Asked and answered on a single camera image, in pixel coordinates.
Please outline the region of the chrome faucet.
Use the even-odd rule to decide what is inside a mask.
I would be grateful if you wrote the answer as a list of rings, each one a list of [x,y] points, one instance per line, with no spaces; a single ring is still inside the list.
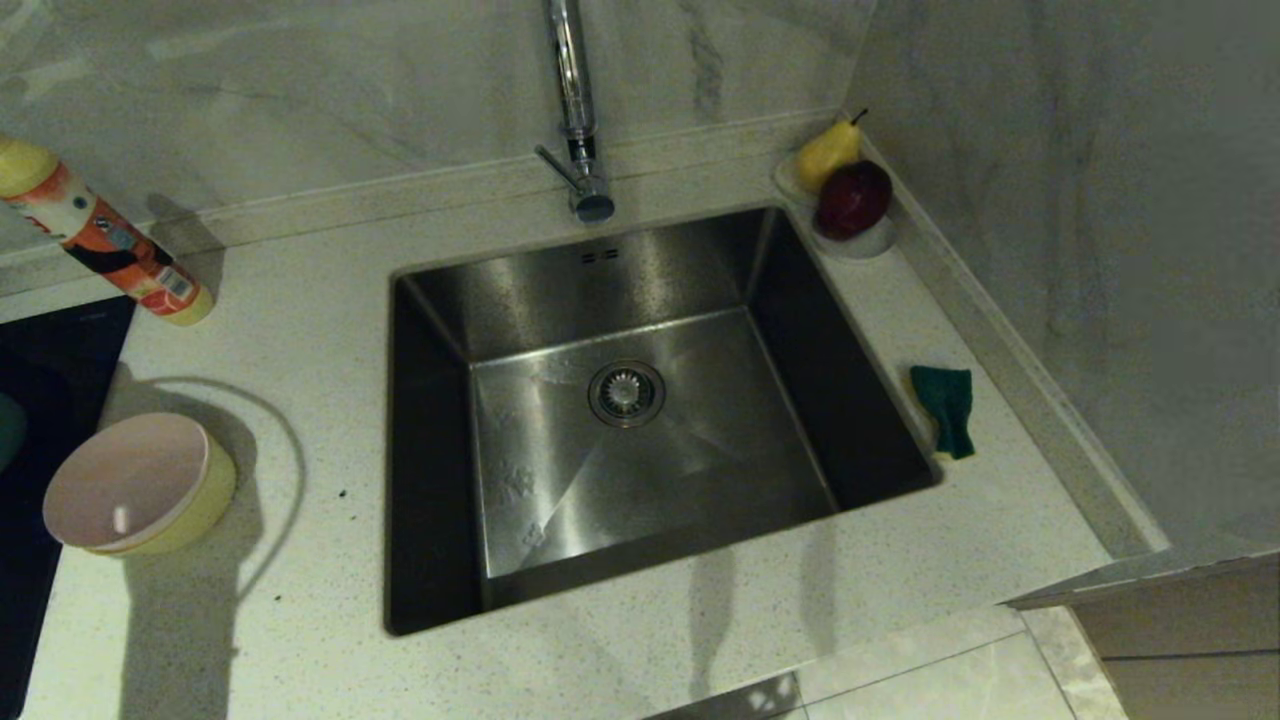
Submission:
[[[562,123],[567,147],[562,163],[538,145],[534,152],[568,191],[570,210],[585,225],[607,223],[614,215],[609,181],[596,150],[596,114],[588,64],[588,49],[579,0],[541,0],[554,58]]]

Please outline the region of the green and yellow sponge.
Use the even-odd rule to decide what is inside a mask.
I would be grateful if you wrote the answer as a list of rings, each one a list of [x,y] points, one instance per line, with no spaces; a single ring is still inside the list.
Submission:
[[[908,374],[919,405],[934,423],[934,451],[955,460],[974,456],[968,427],[973,409],[972,372],[915,365]]]

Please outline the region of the yellow plastic bowl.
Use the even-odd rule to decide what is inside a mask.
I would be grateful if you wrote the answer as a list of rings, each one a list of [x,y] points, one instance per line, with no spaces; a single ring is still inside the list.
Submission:
[[[170,553],[195,543],[223,518],[236,492],[236,465],[204,428],[198,429],[198,437],[201,459],[195,479],[175,505],[132,536],[88,547],[90,553],[109,557]]]

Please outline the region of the pink plastic bowl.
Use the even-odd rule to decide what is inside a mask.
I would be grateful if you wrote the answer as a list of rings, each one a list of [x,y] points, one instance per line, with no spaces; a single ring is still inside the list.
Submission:
[[[207,455],[206,433],[188,416],[148,413],[115,423],[56,469],[44,524],[56,541],[84,550],[136,541],[180,506]]]

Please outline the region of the yellow-capped dish soap bottle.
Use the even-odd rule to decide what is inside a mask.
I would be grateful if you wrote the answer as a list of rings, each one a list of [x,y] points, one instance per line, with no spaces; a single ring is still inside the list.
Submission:
[[[189,327],[215,305],[207,286],[47,149],[0,135],[0,201],[165,322]]]

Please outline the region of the blue plastic bowl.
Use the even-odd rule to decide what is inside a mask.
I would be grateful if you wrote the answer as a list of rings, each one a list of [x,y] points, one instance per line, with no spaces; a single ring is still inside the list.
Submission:
[[[28,432],[26,409],[10,395],[0,392],[0,475],[15,461]]]

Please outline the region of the round metal sink drain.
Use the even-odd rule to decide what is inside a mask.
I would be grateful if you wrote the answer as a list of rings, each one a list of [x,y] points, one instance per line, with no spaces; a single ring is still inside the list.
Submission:
[[[611,363],[591,378],[588,402],[591,414],[608,427],[644,427],[664,407],[666,380],[655,368],[645,363]]]

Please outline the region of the stainless steel sink basin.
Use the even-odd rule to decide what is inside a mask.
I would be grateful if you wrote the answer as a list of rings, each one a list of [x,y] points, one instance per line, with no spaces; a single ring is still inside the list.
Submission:
[[[588,386],[666,380],[644,427]],[[937,486],[790,211],[390,281],[383,623],[411,635]]]

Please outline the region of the small white fruit dish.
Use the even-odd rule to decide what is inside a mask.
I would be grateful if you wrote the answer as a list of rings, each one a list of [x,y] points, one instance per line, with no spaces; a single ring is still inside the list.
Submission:
[[[869,231],[850,241],[829,240],[820,234],[813,223],[818,193],[801,191],[794,178],[792,165],[795,155],[795,152],[791,152],[774,167],[773,179],[782,195],[797,206],[797,213],[804,219],[805,227],[814,233],[820,250],[828,255],[858,263],[869,261],[886,254],[893,245],[895,228],[893,222],[890,219],[890,209],[895,200],[895,187],[888,211]]]

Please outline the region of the dark red apple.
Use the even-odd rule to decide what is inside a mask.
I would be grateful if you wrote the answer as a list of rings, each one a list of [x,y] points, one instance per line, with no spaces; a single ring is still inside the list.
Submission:
[[[814,227],[824,237],[850,241],[869,231],[890,209],[893,182],[870,160],[833,170],[818,193]]]

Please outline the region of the yellow pear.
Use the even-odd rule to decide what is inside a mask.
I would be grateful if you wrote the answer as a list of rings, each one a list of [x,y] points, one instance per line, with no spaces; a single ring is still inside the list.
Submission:
[[[838,168],[859,160],[864,136],[860,122],[868,113],[869,108],[863,108],[856,115],[836,122],[797,150],[792,169],[801,191],[819,193]]]

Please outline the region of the black induction cooktop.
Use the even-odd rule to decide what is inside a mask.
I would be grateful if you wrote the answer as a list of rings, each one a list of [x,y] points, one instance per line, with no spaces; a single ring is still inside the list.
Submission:
[[[59,466],[99,428],[134,315],[106,299],[0,324],[0,392],[26,409],[28,432],[0,475],[0,720],[18,720],[61,544],[44,524]]]

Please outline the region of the beige cabinet front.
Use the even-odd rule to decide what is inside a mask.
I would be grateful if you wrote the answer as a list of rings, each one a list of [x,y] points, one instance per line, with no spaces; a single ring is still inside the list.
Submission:
[[[1012,607],[1076,720],[1280,720],[1280,553]]]

